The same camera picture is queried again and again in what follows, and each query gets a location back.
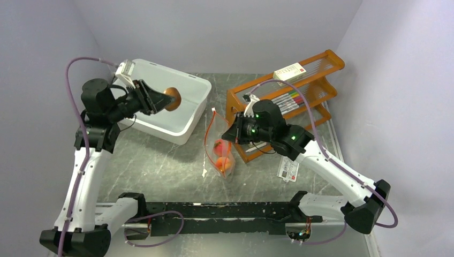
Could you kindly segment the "orange peach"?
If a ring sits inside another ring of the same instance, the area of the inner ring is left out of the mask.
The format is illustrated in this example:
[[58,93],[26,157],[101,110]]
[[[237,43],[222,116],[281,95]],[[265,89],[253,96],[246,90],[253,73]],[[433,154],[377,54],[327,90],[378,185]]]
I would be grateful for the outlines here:
[[220,172],[226,172],[232,167],[232,165],[233,165],[232,159],[226,156],[219,157],[215,162],[215,167]]

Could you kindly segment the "clear zip top bag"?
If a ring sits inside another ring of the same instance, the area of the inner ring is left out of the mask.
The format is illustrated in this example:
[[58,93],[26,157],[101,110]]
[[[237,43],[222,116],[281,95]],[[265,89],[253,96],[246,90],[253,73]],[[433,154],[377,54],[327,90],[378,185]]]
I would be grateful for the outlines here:
[[230,180],[236,165],[232,155],[233,144],[222,139],[222,135],[229,128],[229,123],[215,108],[212,108],[209,113],[211,114],[211,119],[204,137],[208,162],[218,176],[225,180]]

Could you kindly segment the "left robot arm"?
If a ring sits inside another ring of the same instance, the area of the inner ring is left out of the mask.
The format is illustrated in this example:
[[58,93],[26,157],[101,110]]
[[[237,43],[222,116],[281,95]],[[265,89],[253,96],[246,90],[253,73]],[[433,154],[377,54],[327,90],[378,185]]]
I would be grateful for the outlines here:
[[154,115],[173,111],[181,103],[175,88],[164,92],[134,80],[125,94],[115,98],[104,79],[92,79],[82,86],[83,112],[77,114],[73,174],[62,210],[54,227],[44,230],[40,244],[58,256],[105,256],[112,236],[128,220],[136,223],[148,216],[141,193],[123,193],[101,215],[96,214],[102,174],[114,152],[120,134],[119,122],[137,112]]

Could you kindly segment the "red peach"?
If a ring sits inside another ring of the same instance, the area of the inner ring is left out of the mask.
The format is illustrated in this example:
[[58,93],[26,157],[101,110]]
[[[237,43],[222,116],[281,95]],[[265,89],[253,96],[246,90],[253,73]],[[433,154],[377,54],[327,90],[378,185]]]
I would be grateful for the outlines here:
[[214,142],[213,153],[218,156],[228,156],[230,152],[230,143],[223,139],[218,139]]

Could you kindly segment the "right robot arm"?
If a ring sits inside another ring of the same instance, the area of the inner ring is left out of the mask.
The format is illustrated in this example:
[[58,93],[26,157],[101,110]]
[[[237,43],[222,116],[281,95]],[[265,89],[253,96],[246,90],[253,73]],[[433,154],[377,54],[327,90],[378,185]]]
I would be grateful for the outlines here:
[[222,139],[238,145],[267,142],[276,153],[309,167],[341,193],[341,196],[298,193],[296,203],[289,207],[294,221],[301,222],[307,216],[343,219],[349,227],[366,235],[378,225],[390,184],[384,179],[374,181],[361,175],[319,146],[305,128],[287,124],[271,100],[250,103],[245,112],[236,113]]

